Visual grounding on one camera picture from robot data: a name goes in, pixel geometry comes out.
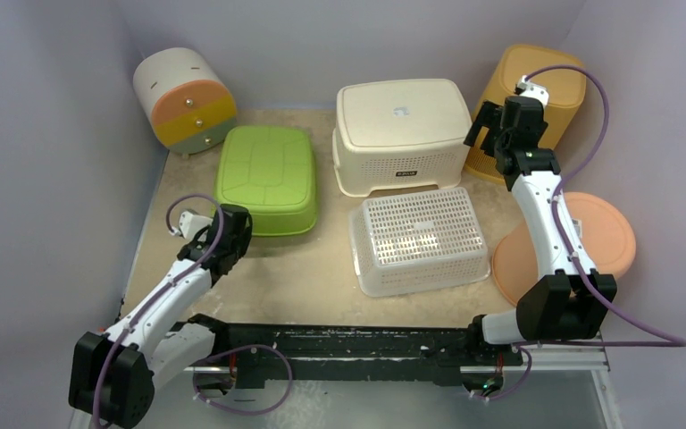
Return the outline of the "yellow mesh waste basket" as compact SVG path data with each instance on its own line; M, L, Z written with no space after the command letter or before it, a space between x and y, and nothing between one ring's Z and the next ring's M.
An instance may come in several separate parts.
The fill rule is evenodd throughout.
M483 90L472 118L476 118L484 101L489 100L500 105L506 97L513 95L515 85L523 75L557 64L575 65L580 68L584 66L577 57L555 49L525 44L508 47ZM548 105L545 108L548 128L542 136L540 146L553 149L585 98L586 77L577 71L556 70L545 71L533 77L531 81L541 85L549 93ZM480 149L486 134L487 130L482 129L475 146L469 149L464 169L486 181L502 184L504 180L496 170L495 159L485 155Z

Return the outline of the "cream plastic storage basket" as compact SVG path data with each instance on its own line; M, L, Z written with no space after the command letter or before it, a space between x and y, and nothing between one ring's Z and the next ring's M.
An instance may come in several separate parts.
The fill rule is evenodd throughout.
M349 85L339 90L335 113L331 153L343 194L460 183L472 119L454 81Z

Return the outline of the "peach plastic bucket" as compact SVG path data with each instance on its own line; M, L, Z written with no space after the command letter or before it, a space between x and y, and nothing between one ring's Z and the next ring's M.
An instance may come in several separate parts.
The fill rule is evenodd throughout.
M624 276L636 255L632 227L616 207L583 192L566 192L565 203L581 243L600 273ZM491 262L493 279L504 298L515 306L538 280L537 260L525 222L497 245Z

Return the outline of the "white perforated strainer basket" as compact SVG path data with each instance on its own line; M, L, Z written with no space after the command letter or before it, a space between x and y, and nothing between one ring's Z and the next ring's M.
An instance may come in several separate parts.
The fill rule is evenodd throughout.
M481 282L489 247L466 189L367 198L348 215L360 290L382 298Z

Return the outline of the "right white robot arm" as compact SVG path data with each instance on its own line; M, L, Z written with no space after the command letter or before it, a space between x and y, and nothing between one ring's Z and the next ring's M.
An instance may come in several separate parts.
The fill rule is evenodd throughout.
M486 100L464 141L474 146L487 129L480 148L495 158L523 213L539 276L515 309L474 318L478 332L465 350L479 364L501 345L594 338L617 292L615 277L598 271L574 229L556 155L539 146L547 127L544 105L534 97L510 96L501 105Z

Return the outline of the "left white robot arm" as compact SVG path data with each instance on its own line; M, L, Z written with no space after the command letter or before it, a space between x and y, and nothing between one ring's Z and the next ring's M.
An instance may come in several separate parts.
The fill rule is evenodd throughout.
M218 366L230 341L208 322L181 322L183 312L242 258L253 220L242 206L223 205L214 218L184 213L178 233L188 238L159 284L105 332L86 332L74 346L69 404L94 428L133 428L155 393L191 363Z

